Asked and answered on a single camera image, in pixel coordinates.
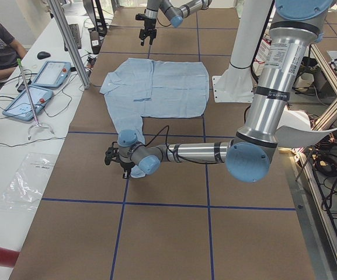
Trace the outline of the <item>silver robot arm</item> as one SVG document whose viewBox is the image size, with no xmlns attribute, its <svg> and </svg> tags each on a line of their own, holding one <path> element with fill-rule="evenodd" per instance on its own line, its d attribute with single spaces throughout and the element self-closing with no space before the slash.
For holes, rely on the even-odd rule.
<svg viewBox="0 0 337 280">
<path fill-rule="evenodd" d="M 136 20 L 144 22 L 144 28 L 141 29 L 139 33 L 141 46 L 144 46 L 146 38 L 149 38 L 149 45 L 152 45 L 154 39 L 156 38 L 156 23 L 159 11 L 165 15 L 173 27 L 178 27 L 185 18 L 196 13 L 197 11 L 208 9 L 211 3 L 211 0 L 194 0 L 189 1 L 188 3 L 183 4 L 177 8 L 173 6 L 169 0 L 148 1 L 144 13 L 136 14 Z"/>
<path fill-rule="evenodd" d="M 229 142 L 150 146 L 136 129 L 118 135 L 117 161 L 126 174 L 144 176 L 162 162 L 225 163 L 243 182 L 264 178 L 278 147 L 319 142 L 328 131 L 311 129 L 307 117 L 287 111 L 308 47 L 320 41 L 332 1 L 248 1 L 228 69 L 213 82 L 214 125 Z"/>
</svg>

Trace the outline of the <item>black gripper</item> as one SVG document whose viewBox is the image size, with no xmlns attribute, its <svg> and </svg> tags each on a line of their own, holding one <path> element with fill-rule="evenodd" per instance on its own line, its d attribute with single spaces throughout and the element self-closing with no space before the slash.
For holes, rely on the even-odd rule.
<svg viewBox="0 0 337 280">
<path fill-rule="evenodd" d="M 120 165 L 124 170 L 123 178 L 126 179 L 126 175 L 127 175 L 127 178 L 130 178 L 131 170 L 133 168 L 133 162 L 129 162 L 129 163 L 121 162 Z"/>
<path fill-rule="evenodd" d="M 157 36 L 157 30 L 156 30 L 156 28 L 143 28 L 143 29 L 140 29 L 140 33 L 139 33 L 139 38 L 141 40 L 140 45 L 144 46 L 145 39 L 147 37 L 150 38 L 149 44 L 152 45 L 154 39 L 156 38 L 156 36 Z"/>
</svg>

